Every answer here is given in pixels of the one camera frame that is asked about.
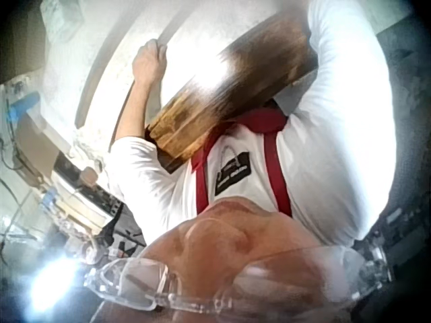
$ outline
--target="safety glasses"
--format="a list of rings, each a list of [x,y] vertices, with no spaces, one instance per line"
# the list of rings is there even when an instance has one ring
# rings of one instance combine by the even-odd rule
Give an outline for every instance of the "safety glasses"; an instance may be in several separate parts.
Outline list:
[[[384,263],[341,246],[293,250],[248,264],[212,299],[183,295],[181,279],[155,260],[115,260],[87,276],[101,298],[128,308],[211,314],[220,322],[322,318],[367,296],[387,279]]]

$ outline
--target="black logo patch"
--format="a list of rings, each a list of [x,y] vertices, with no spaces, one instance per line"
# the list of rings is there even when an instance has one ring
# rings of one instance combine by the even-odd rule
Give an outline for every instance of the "black logo patch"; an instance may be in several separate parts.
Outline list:
[[[251,174],[250,153],[243,152],[236,156],[217,173],[215,181],[215,195],[219,195],[233,184],[238,183],[243,178]]]

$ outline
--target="person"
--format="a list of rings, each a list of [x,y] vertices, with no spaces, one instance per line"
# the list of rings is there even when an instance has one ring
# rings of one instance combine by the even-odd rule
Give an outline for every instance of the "person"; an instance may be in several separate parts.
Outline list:
[[[148,247],[136,260],[138,280],[118,277],[120,294],[94,288],[117,303],[106,304],[95,322],[287,322],[286,315],[340,304],[334,299],[349,283],[343,266],[354,261],[346,250],[375,224],[393,181],[391,85],[356,0],[309,1],[308,25],[319,70],[287,122],[275,127],[275,163],[265,154],[265,130],[246,121],[216,136],[200,169],[191,160],[166,172],[142,136],[167,48],[150,40],[139,50],[110,175]],[[282,181],[269,178],[268,163],[280,166]],[[132,273],[135,265],[122,269]],[[316,313],[324,322],[326,312]]]

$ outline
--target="white shirt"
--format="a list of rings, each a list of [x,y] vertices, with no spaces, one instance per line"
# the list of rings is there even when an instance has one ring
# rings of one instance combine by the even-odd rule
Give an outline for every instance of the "white shirt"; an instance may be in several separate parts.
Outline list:
[[[277,151],[293,218],[324,244],[351,245],[378,219],[393,181],[389,73],[356,0],[312,1],[308,24],[310,44],[319,56],[318,76],[278,134]],[[243,151],[250,153],[251,175],[215,196],[220,168]],[[156,147],[143,139],[116,141],[108,173],[148,244],[197,216],[191,163],[170,175],[158,162]],[[207,190],[209,203],[243,196],[276,211],[263,136],[238,126],[220,137],[207,160]]]

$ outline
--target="red suspenders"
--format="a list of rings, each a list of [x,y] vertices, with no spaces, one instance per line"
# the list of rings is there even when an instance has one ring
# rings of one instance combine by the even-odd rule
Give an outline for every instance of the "red suspenders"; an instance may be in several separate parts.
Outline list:
[[[205,165],[211,148],[224,132],[234,124],[243,124],[254,133],[263,134],[263,149],[269,183],[277,201],[278,210],[292,216],[286,181],[278,158],[277,134],[283,130],[287,118],[276,109],[261,108],[241,116],[234,122],[223,122],[215,127],[205,145],[192,157],[192,171],[196,171],[196,209],[200,214],[208,206],[208,191],[205,179]]]

